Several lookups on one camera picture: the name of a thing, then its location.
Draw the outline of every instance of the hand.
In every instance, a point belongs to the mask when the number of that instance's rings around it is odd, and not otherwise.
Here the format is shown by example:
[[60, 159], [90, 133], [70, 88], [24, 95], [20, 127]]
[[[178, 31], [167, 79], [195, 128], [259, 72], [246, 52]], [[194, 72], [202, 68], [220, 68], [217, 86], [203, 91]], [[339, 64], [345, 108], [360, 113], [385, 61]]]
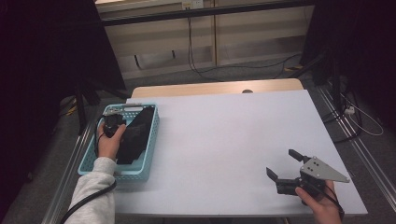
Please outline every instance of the hand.
[[[330, 197], [335, 199], [333, 193], [329, 190], [334, 191], [334, 183], [331, 180], [326, 180], [326, 185], [324, 192]], [[332, 203], [326, 197], [319, 195], [317, 199], [311, 197], [302, 188], [296, 188], [297, 195], [312, 209], [314, 212], [315, 222], [317, 224], [341, 224], [340, 215], [338, 213], [338, 207]]]
[[101, 123], [98, 129], [98, 136], [101, 136], [98, 140], [98, 157], [108, 157], [111, 160], [115, 161], [117, 152], [119, 151], [121, 137], [122, 134], [125, 132], [126, 125], [121, 124], [121, 126], [117, 129], [117, 131], [111, 138], [108, 138], [104, 134], [104, 127], [105, 124]]

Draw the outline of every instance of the white tabletop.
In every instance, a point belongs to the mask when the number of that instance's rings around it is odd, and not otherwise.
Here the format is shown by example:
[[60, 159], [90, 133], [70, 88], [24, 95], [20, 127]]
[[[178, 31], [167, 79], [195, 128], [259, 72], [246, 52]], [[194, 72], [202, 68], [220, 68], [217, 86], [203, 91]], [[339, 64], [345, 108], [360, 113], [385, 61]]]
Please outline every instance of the white tabletop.
[[[116, 212], [176, 217], [311, 214], [279, 195], [265, 173], [299, 176], [293, 148], [348, 175], [307, 91], [134, 98], [158, 105], [160, 125], [147, 182], [120, 185]], [[336, 183], [347, 215], [367, 214], [353, 182]]]

